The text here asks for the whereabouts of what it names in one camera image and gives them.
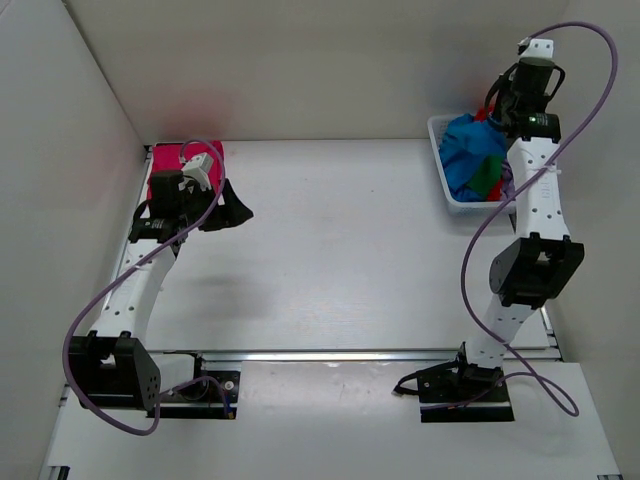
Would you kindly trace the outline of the blue t shirt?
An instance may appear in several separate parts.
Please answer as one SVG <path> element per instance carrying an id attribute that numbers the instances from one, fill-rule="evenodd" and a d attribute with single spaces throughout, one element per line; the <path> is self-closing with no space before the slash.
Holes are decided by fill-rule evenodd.
<path id="1" fill-rule="evenodd" d="M 506 139 L 486 121 L 464 114 L 449 122 L 438 149 L 449 192 L 463 203 L 500 200 Z"/>

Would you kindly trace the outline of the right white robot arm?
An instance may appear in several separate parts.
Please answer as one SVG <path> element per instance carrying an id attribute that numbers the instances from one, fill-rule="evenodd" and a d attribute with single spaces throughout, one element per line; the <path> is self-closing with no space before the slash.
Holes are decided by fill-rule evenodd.
<path id="1" fill-rule="evenodd" d="M 434 407 L 455 408 L 501 387 L 504 356 L 518 331 L 558 297 L 584 259 L 561 209 L 554 158 L 560 121 L 546 111 L 554 74 L 565 72 L 551 59 L 521 55 L 487 95 L 496 102 L 488 124 L 512 142 L 507 161 L 517 195 L 516 239 L 492 261 L 493 296 L 480 333 L 462 343 L 454 360 L 402 377 L 393 389 L 397 396 L 441 390 Z"/>

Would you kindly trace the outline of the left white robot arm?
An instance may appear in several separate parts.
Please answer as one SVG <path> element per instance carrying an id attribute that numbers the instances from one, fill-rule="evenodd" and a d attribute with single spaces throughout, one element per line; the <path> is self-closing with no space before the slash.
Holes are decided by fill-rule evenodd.
<path id="1" fill-rule="evenodd" d="M 194 356 L 163 360 L 145 347 L 156 299 L 188 229 L 220 231 L 253 216 L 230 181 L 215 191 L 201 179 L 180 170 L 150 176 L 148 196 L 133 214 L 122 280 L 88 333 L 69 342 L 64 357 L 75 391 L 99 408 L 150 411 L 164 390 L 176 386 L 185 397 L 197 398 L 208 389 L 209 373 Z"/>

